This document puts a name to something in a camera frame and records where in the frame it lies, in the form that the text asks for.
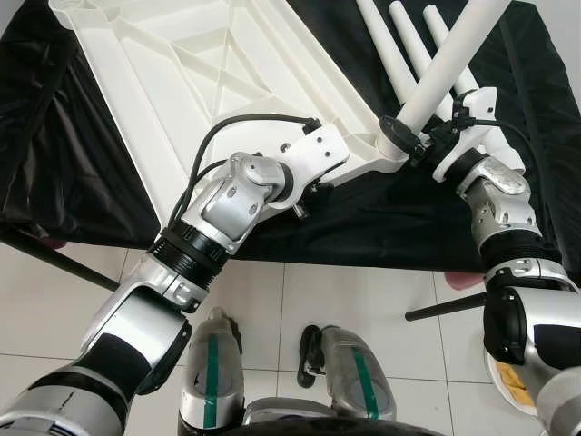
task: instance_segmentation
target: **robot leg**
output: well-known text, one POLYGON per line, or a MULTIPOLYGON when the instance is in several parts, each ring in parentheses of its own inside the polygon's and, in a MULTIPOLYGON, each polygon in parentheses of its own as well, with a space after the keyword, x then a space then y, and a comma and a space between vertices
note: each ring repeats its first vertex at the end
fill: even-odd
POLYGON ((201 434, 240 425, 244 379, 232 322, 216 307, 190 344, 180 403, 179 434, 201 434))
POLYGON ((300 342, 301 386, 312 386, 308 372, 325 373, 331 408, 339 416, 395 421, 396 403, 387 379, 358 335, 335 326, 322 330, 309 326, 300 342))

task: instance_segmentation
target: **black cable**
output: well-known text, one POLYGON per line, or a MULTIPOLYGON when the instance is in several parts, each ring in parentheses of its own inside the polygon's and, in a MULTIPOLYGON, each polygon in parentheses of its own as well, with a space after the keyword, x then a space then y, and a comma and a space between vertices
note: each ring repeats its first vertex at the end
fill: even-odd
POLYGON ((545 194, 543 188, 543 174, 541 173, 541 163, 538 161, 538 156, 533 150, 533 146, 530 143, 530 140, 527 138, 525 134, 521 132, 521 130, 511 123, 507 123, 505 121, 499 120, 480 120, 480 119, 470 119, 470 123, 474 123, 472 125, 493 125, 495 127, 505 127, 508 130, 514 132, 518 135, 518 137, 522 140, 525 147, 528 149, 528 153, 530 154, 533 165, 537 171, 538 177, 538 188, 537 188, 537 196, 538 196, 538 207, 539 207, 539 214, 540 214, 540 221, 543 223, 543 227, 545 229, 544 236, 547 238, 548 241, 551 243, 553 242, 553 234, 551 231, 551 226, 547 219, 547 203, 545 202, 545 194))
POLYGON ((314 122, 315 119, 284 114, 244 114, 232 116, 217 123, 204 136, 202 142, 200 143, 200 148, 198 148, 198 152, 196 153, 195 159, 193 160, 192 171, 190 173, 190 180, 182 196, 180 197, 175 207, 173 208, 168 226, 172 225, 173 221, 179 220, 180 217, 187 210, 188 206, 190 205, 190 200, 192 199, 193 194, 193 188, 197 183, 196 180, 198 179, 198 172, 200 171, 200 165, 202 164, 203 154, 208 148, 208 145, 210 144, 213 137, 227 125, 240 123, 243 121, 284 121, 288 123, 309 124, 314 122))
MULTIPOLYGON (((218 168, 219 166, 222 166, 226 163, 226 159, 222 159, 221 161, 216 161, 214 163, 209 164, 208 166, 206 166, 203 170, 200 171, 200 173, 198 174, 198 176, 196 177, 196 180, 194 181, 194 186, 196 184, 198 184, 198 182, 203 179, 203 177, 209 173, 211 170, 214 170, 216 168, 218 168)), ((172 211, 172 215, 170 216, 170 221, 169 223, 173 223, 175 221, 175 216, 178 213, 178 207, 182 204, 183 202, 183 197, 185 195, 185 191, 182 193, 182 195, 180 196, 180 198, 178 199, 178 201, 176 202, 175 206, 173 207, 173 211, 172 211)))

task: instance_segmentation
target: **green stripe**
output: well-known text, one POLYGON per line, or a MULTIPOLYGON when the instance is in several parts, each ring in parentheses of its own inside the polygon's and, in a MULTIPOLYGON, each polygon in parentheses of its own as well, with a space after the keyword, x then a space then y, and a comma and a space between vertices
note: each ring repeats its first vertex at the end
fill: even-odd
POLYGON ((369 372, 367 371, 365 359, 359 350, 356 348, 353 348, 352 350, 353 358, 355 358, 355 364, 357 365, 357 373, 359 374, 361 390, 363 391, 363 398, 365 399, 367 417, 371 418, 372 420, 376 420, 379 417, 378 402, 375 399, 375 392, 373 391, 373 386, 371 385, 371 378, 369 376, 369 372))
POLYGON ((218 397, 218 339, 215 335, 208 338, 208 370, 206 372, 206 395, 203 406, 203 428, 216 427, 218 397))

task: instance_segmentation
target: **white cylindrical pipe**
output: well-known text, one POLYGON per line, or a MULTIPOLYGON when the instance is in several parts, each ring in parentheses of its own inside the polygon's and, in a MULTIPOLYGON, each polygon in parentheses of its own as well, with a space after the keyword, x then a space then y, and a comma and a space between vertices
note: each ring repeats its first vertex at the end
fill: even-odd
MULTIPOLYGON (((449 33, 442 15, 440 15, 439 10, 434 5, 428 5, 424 9, 424 20, 426 20, 426 24, 428 25, 429 32, 432 35, 434 42, 436 43, 436 47, 440 48, 444 44, 444 41, 446 41, 446 37, 449 33)), ((456 79, 454 90, 456 91, 456 94, 460 95, 467 93, 472 89, 478 89, 478 83, 470 69, 466 67, 462 70, 458 79, 456 79)))
MULTIPOLYGON (((373 0, 357 0, 357 6, 369 30, 371 39, 373 39, 379 59, 381 59, 381 63, 388 74, 399 103, 404 104, 416 89, 416 79, 399 52, 398 46, 373 0)), ((408 155, 392 144, 382 132, 378 133, 375 146, 396 167, 403 165, 408 159, 408 155)))
MULTIPOLYGON (((406 47, 406 52, 408 52, 411 64, 416 71, 416 75, 421 77, 426 73, 429 65, 432 62, 432 58, 424 46, 421 37, 414 27, 413 23, 409 19, 409 15, 403 4, 398 0, 389 5, 389 14, 393 20, 396 28, 398 29, 399 37, 406 47)), ((452 104, 454 101, 449 93, 444 95, 444 98, 436 108, 436 115, 442 120, 449 120, 452 117, 452 104)))
POLYGON ((419 133, 482 45, 510 0, 469 0, 398 119, 419 133))
MULTIPOLYGON (((440 48, 448 37, 448 27, 444 23, 442 15, 434 5, 428 5, 424 9, 424 19, 428 25, 429 32, 434 38, 436 47, 440 48)), ((478 83, 468 67, 464 68, 460 76, 454 83, 454 89, 458 95, 467 93, 470 90, 478 89, 478 83)), ((520 155, 507 141, 507 138, 500 130, 500 127, 493 127, 483 138, 483 145, 488 154, 496 157, 500 162, 519 173, 525 172, 525 164, 520 155)))
POLYGON ((398 46, 373 0, 357 0, 357 6, 361 11, 363 20, 365 20, 399 103, 404 104, 416 89, 416 79, 399 52, 398 46))

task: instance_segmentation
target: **black metal pole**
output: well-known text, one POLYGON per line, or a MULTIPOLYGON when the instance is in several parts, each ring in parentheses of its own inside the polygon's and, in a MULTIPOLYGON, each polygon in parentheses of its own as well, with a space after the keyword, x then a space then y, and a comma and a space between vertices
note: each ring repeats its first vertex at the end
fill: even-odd
POLYGON ((424 309, 418 309, 416 311, 407 312, 406 320, 415 321, 422 320, 424 318, 430 318, 432 316, 444 315, 446 313, 465 311, 466 309, 472 309, 473 307, 484 306, 486 302, 487 293, 481 292, 476 295, 470 295, 469 297, 459 298, 451 302, 443 302, 442 304, 436 304, 435 306, 429 306, 424 309))
POLYGON ((36 238, 18 232, 16 229, 0 229, 0 241, 14 247, 16 250, 30 254, 41 261, 45 261, 61 270, 74 274, 77 277, 81 277, 91 283, 103 286, 109 291, 114 291, 119 287, 119 283, 115 280, 111 280, 109 277, 105 277, 97 271, 87 268, 82 263, 66 257, 64 254, 47 247, 36 238))

